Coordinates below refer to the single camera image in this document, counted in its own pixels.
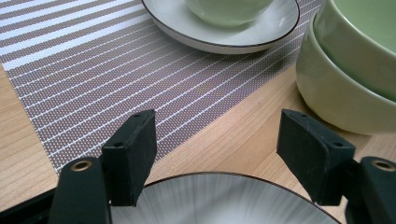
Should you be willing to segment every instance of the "ceramic dish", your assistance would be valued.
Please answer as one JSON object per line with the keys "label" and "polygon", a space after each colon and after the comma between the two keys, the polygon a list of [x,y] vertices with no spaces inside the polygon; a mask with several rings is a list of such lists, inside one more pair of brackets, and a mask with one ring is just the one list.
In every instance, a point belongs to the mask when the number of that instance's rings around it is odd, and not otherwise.
{"label": "ceramic dish", "polygon": [[327,0],[314,21],[328,57],[364,87],[396,102],[396,1]]}
{"label": "ceramic dish", "polygon": [[363,134],[396,133],[396,103],[345,74],[316,40],[311,19],[296,63],[297,87],[306,104],[341,129]]}
{"label": "ceramic dish", "polygon": [[197,173],[153,183],[137,207],[111,207],[113,223],[337,223],[301,196],[246,175]]}
{"label": "ceramic dish", "polygon": [[184,0],[186,6],[206,23],[234,28],[255,21],[273,0]]}
{"label": "ceramic dish", "polygon": [[220,54],[244,54],[270,48],[288,35],[300,18],[295,0],[275,0],[260,17],[237,28],[201,21],[184,0],[143,0],[157,26],[190,47]]}

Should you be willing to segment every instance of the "bowl rim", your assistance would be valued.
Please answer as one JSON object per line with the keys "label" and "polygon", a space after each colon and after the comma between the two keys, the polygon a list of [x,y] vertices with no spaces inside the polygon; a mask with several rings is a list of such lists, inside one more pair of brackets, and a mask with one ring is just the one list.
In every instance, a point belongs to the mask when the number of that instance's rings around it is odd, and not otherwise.
{"label": "bowl rim", "polygon": [[354,25],[348,18],[346,15],[344,15],[341,10],[339,9],[339,7],[337,6],[337,4],[335,3],[334,0],[326,0],[326,3],[322,3],[322,4],[330,4],[330,6],[332,7],[333,11],[338,15],[338,19],[340,21],[342,21],[344,24],[346,24],[346,27],[349,28],[349,30],[352,33],[357,34],[358,36],[361,37],[362,40],[364,40],[365,42],[372,44],[376,49],[379,49],[381,52],[384,52],[385,54],[387,54],[389,57],[394,58],[396,60],[396,52],[387,49],[386,47],[384,47],[383,45],[379,44],[377,41],[375,41],[374,39],[372,39],[370,36],[368,36],[366,33],[364,33],[363,31],[361,31],[358,27],[356,27],[356,25]]}
{"label": "bowl rim", "polygon": [[337,66],[337,64],[335,64],[330,58],[329,56],[327,56],[326,52],[323,50],[323,48],[320,46],[318,40],[317,40],[317,36],[315,34],[315,30],[314,30],[314,20],[316,19],[318,13],[315,13],[312,17],[311,20],[308,24],[307,27],[307,32],[309,32],[311,34],[311,43],[312,45],[315,47],[315,49],[317,49],[318,54],[322,55],[323,59],[326,60],[326,62],[329,64],[329,66],[335,70],[336,73],[339,74],[339,76],[345,78],[351,85],[355,86],[357,89],[359,89],[359,91],[365,92],[368,95],[372,95],[373,97],[375,97],[375,99],[380,100],[381,102],[383,102],[383,104],[387,104],[390,106],[393,106],[396,108],[396,102],[393,102],[392,100],[374,92],[371,91],[368,88],[365,88],[364,86],[362,86],[359,82],[355,81],[352,77],[350,77],[347,73],[345,73],[341,68],[339,68]]}

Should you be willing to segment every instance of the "green bowl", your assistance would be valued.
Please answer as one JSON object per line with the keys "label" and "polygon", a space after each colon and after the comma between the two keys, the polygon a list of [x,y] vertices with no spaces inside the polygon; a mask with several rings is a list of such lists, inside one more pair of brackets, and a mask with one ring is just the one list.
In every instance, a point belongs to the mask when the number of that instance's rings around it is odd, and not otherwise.
{"label": "green bowl", "polygon": [[325,0],[314,30],[320,46],[339,68],[396,102],[395,22],[395,0]]}
{"label": "green bowl", "polygon": [[273,0],[185,0],[201,20],[222,28],[234,28],[255,21]]}
{"label": "green bowl", "polygon": [[311,19],[296,63],[297,87],[325,121],[353,133],[396,133],[396,103],[363,87],[320,47]]}

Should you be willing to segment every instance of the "light green cup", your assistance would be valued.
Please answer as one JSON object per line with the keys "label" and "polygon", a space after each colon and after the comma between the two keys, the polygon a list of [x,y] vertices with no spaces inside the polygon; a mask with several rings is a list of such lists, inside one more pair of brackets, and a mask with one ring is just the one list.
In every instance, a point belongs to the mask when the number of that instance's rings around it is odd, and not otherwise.
{"label": "light green cup", "polygon": [[206,23],[234,28],[256,20],[273,0],[185,0],[187,7]]}

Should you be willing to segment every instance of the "table surface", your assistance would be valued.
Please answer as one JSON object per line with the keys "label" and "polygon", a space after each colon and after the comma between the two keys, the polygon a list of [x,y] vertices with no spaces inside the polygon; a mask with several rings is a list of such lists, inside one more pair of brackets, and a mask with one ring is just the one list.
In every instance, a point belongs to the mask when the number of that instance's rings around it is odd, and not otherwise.
{"label": "table surface", "polygon": [[[54,188],[58,176],[1,65],[0,102],[0,211],[3,211]],[[276,154],[282,108],[315,116],[297,90],[295,65],[156,162],[148,183],[171,175],[223,171],[254,175],[308,197]],[[355,160],[377,156],[396,161],[396,134],[360,135],[326,125],[357,147]],[[340,206],[324,209],[344,223],[345,205],[343,199]]]}

